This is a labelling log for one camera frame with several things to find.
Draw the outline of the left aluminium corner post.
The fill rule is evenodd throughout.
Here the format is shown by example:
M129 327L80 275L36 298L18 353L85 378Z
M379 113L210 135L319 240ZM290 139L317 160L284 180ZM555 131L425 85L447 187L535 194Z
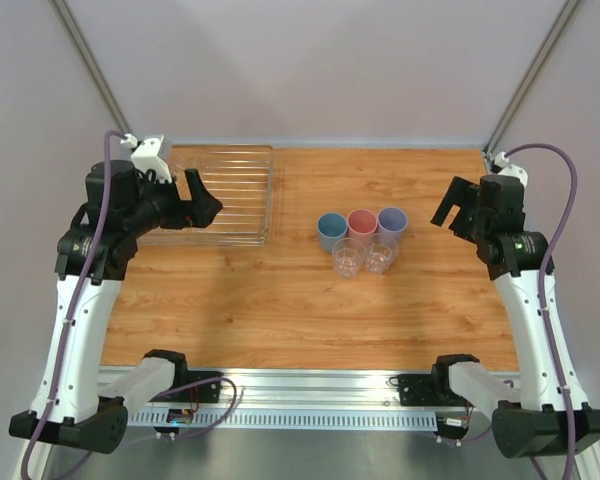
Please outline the left aluminium corner post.
M106 80L69 2L66 0L50 0L49 4L115 126L120 131L131 132L131 126L115 98L113 90Z

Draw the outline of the blue plastic cup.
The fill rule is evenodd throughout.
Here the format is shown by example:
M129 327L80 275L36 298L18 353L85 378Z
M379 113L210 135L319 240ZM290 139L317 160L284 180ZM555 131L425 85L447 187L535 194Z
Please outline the blue plastic cup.
M346 218L337 212L323 214L317 221L317 239L320 248L331 254L334 245L347 235Z

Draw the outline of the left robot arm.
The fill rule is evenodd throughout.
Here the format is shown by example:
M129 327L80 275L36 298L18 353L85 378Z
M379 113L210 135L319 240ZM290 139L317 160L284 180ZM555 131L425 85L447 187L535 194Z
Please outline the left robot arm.
M109 454L129 417L147 402L159 394L169 401L187 394L185 355L160 349L98 389L110 315L139 239L155 229L206 228L223 208L197 170L184 176L187 199L151 167L113 160L91 168L86 201L57 244L56 320L40 390L28 410L11 418L10 435Z

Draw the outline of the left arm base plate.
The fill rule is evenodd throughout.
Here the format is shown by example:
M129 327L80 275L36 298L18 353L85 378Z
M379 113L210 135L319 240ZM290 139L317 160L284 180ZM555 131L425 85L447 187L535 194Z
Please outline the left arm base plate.
M200 404L217 404L221 391L221 371L188 370L153 401Z

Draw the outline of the right aluminium corner post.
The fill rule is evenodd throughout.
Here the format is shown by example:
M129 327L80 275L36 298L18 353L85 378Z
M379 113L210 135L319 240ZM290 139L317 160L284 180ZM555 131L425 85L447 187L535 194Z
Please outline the right aluminium corner post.
M531 63L518 83L504 112L497 121L493 132L482 148L482 153L485 157L494 152L508 128L512 125L528 94L531 92L545 66L549 63L554 50L569 28L582 3L582 0L566 0L562 2L561 8L541 41Z

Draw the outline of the right clear glass tumbler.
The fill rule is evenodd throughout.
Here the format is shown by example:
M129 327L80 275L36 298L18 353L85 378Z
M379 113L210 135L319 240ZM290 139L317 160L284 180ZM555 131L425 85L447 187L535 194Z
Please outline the right clear glass tumbler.
M386 234L375 234L366 247L365 269L372 273L384 274L396 259L398 251L399 246L395 239Z

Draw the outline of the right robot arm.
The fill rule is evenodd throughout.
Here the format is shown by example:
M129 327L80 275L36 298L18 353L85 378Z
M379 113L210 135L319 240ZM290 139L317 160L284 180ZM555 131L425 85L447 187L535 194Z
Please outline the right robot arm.
M454 177L431 222L475 244L504 304L519 363L520 386L512 389L466 354L437 358L430 390L436 401L463 398L491 420L507 458L581 453L600 440L600 409L589 403L570 362L561 330L552 263L542 260L549 243L524 228L524 185L504 175L478 183Z

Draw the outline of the aluminium corner post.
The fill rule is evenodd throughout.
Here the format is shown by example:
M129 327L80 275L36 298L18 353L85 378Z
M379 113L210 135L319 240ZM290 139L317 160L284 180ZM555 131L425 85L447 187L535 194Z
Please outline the aluminium corner post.
M494 152L508 128L512 125L528 94L531 92L545 66L549 63L554 50L569 28L582 3L582 0L566 0L562 2L561 8L541 41L531 63L518 83L504 112L497 121L493 132L482 148L482 153L485 157Z
M120 131L131 132L131 126L115 98L113 90L106 80L69 2L66 0L50 0L49 4L115 126Z

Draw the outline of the purple plastic cup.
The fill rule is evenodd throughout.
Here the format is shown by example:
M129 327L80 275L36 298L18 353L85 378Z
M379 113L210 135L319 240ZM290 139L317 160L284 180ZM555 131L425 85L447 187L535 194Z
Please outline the purple plastic cup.
M391 239L399 243L408 227L406 213L397 207L385 207L377 214L377 233L383 239Z

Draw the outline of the left clear glass tumbler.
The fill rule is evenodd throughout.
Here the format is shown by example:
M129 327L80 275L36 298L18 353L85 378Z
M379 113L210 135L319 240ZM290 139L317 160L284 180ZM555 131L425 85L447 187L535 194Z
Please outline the left clear glass tumbler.
M341 278L355 277L364 263L365 247L354 238L338 240L332 249L333 269Z

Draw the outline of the clear glass tumbler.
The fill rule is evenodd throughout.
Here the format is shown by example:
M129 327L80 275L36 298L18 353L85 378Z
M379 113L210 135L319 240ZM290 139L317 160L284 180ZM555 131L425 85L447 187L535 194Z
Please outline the clear glass tumbler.
M341 278L355 277L364 263L365 247L354 238L338 240L332 249L333 269Z
M365 269L372 273L384 274L396 259L398 251L399 246L395 239L386 234L375 234L366 247Z

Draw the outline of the pink plastic cup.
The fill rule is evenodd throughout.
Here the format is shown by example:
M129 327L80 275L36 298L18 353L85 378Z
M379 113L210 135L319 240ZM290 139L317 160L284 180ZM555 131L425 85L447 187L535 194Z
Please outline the pink plastic cup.
M347 216L347 235L367 247L376 233L376 214L368 209L352 210Z

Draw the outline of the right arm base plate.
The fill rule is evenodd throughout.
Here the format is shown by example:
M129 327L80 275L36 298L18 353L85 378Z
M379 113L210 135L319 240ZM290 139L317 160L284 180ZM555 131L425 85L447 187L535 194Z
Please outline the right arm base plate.
M465 399L439 392L430 374L399 374L389 383L396 388L403 407L466 407Z

